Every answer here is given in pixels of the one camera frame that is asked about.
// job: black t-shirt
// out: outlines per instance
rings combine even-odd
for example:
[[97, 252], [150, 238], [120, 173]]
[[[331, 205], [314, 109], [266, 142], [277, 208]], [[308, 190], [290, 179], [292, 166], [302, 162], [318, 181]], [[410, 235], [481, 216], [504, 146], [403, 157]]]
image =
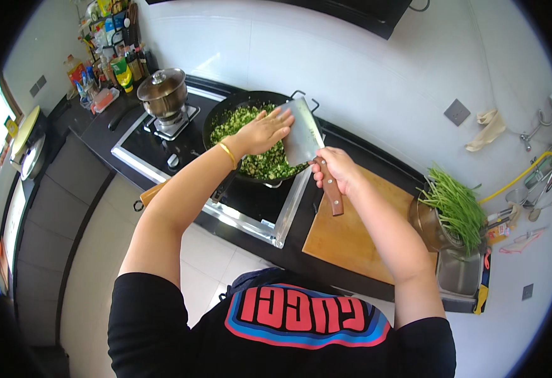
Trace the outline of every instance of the black t-shirt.
[[108, 354], [119, 377], [452, 377], [448, 321], [394, 330], [358, 298], [291, 283], [226, 298], [190, 329], [181, 291], [159, 276], [117, 278]]

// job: hand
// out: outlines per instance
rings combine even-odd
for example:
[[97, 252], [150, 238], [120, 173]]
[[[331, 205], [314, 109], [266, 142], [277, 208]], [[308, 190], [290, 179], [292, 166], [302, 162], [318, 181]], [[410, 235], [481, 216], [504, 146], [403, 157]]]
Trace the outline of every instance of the hand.
[[[325, 147], [316, 151], [316, 155], [326, 160], [329, 172], [337, 180], [339, 191], [343, 195], [348, 195], [350, 188], [362, 177], [362, 173], [345, 151], [334, 147]], [[312, 172], [316, 180], [316, 186], [322, 187], [322, 179], [325, 177], [320, 172], [320, 165], [316, 162], [308, 162], [312, 165]]]
[[257, 117], [244, 125], [236, 134], [223, 140], [224, 144], [235, 151], [236, 158], [243, 155], [259, 155], [272, 148], [279, 140], [290, 132], [290, 126], [295, 117], [290, 109], [280, 114], [280, 107], [270, 114], [264, 110]]

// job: cabinet door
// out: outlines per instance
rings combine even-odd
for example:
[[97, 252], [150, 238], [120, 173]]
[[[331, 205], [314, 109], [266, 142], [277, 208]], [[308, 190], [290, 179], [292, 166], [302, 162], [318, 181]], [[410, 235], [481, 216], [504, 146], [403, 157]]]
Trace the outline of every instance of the cabinet door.
[[27, 220], [24, 223], [22, 243], [18, 260], [39, 267], [64, 271], [73, 240], [58, 233], [45, 230]]
[[32, 298], [39, 301], [58, 300], [62, 284], [62, 272], [38, 267], [19, 259], [16, 272], [14, 285], [15, 299], [18, 303], [23, 298]]
[[58, 301], [18, 298], [18, 324], [26, 344], [32, 347], [55, 345], [55, 318]]
[[110, 170], [85, 144], [70, 133], [45, 175], [87, 205], [91, 205], [109, 173]]
[[26, 220], [74, 240], [89, 206], [45, 175]]

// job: t-shirt graphic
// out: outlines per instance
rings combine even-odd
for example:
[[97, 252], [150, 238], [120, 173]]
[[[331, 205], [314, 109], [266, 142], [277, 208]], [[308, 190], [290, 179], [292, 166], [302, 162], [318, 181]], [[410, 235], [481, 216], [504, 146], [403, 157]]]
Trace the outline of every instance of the t-shirt graphic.
[[373, 347], [391, 328], [384, 314], [358, 298], [285, 283], [235, 293], [225, 326], [244, 339], [312, 350], [329, 344]]

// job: tiled floor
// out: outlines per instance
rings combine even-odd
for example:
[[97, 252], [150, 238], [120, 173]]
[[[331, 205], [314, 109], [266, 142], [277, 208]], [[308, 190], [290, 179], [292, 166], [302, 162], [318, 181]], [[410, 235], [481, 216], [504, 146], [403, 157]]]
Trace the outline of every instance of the tiled floor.
[[[60, 342], [70, 357], [70, 374], [113, 377], [106, 332], [114, 280], [141, 213], [132, 205], [141, 193], [117, 175], [99, 201], [70, 270]], [[181, 242], [181, 291], [192, 327], [219, 302], [241, 273], [270, 265], [193, 224]]]

